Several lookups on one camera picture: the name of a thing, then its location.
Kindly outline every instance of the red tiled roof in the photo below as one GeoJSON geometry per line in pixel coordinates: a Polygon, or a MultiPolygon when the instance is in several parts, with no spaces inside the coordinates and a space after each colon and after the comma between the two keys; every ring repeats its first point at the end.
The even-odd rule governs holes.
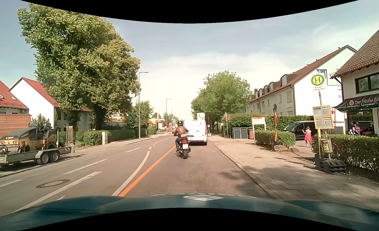
{"type": "Polygon", "coordinates": [[[28,109],[28,107],[10,92],[10,89],[2,81],[0,81],[0,95],[2,96],[2,98],[0,98],[0,107],[28,109]]]}
{"type": "MultiPolygon", "coordinates": [[[[50,102],[54,107],[60,107],[59,106],[59,103],[57,102],[57,100],[55,100],[52,96],[50,96],[47,91],[45,90],[45,87],[38,81],[35,81],[35,80],[32,80],[32,79],[28,79],[28,78],[21,78],[19,81],[21,80],[24,80],[26,81],[31,87],[33,87],[40,95],[42,95],[48,102],[50,102]]],[[[90,112],[91,110],[86,108],[86,107],[83,107],[83,111],[88,111],[90,112]]]]}
{"type": "Polygon", "coordinates": [[[327,61],[329,61],[331,58],[333,58],[335,55],[339,54],[342,50],[345,50],[346,48],[350,47],[352,50],[354,50],[351,46],[349,45],[346,45],[344,47],[341,47],[340,49],[338,50],[335,50],[334,52],[330,53],[329,55],[326,55],[325,57],[321,58],[321,59],[318,59],[316,60],[315,62],[305,66],[304,68],[301,68],[299,69],[298,71],[295,71],[293,72],[292,74],[289,74],[287,75],[287,79],[288,79],[288,83],[284,86],[281,86],[279,85],[279,87],[275,87],[275,84],[274,84],[274,89],[273,91],[270,91],[266,94],[263,94],[262,96],[258,97],[258,98],[255,98],[253,100],[251,100],[249,103],[252,103],[262,97],[265,97],[269,94],[272,94],[273,92],[276,92],[280,89],[283,89],[285,87],[288,87],[290,85],[293,85],[295,84],[296,82],[298,82],[299,80],[303,79],[305,76],[307,76],[308,74],[310,74],[312,71],[314,71],[315,69],[317,69],[318,67],[322,66],[324,63],[326,63],[327,61]]]}
{"type": "Polygon", "coordinates": [[[379,30],[331,78],[379,63],[379,30]]]}

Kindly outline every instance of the trailer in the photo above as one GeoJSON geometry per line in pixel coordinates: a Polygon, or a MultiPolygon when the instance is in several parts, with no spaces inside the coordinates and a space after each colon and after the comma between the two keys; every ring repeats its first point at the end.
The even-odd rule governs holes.
{"type": "Polygon", "coordinates": [[[39,165],[57,162],[61,156],[71,153],[71,147],[51,148],[32,152],[0,155],[0,166],[21,164],[23,161],[34,160],[39,165]]]}

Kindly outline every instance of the road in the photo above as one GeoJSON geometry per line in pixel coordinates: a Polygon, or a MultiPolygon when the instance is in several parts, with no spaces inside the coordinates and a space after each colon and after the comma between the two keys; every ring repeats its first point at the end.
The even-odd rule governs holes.
{"type": "Polygon", "coordinates": [[[0,178],[0,216],[63,198],[93,195],[198,192],[268,197],[211,143],[191,145],[190,157],[184,160],[177,156],[174,140],[168,135],[112,145],[0,178]]]}

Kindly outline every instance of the trash bin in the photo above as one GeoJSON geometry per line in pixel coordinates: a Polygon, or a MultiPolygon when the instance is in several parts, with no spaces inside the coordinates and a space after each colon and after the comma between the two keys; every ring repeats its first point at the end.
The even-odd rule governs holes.
{"type": "Polygon", "coordinates": [[[254,130],[252,128],[248,129],[249,139],[254,139],[254,130]]]}

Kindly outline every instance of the car hood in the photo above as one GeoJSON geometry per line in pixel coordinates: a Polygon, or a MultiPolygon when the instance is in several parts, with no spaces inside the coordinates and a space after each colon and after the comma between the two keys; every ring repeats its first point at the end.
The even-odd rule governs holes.
{"type": "Polygon", "coordinates": [[[92,196],[49,202],[0,217],[0,230],[20,230],[108,213],[157,208],[221,208],[272,213],[358,231],[379,230],[379,213],[318,200],[273,200],[231,194],[159,194],[149,197],[92,196]]]}

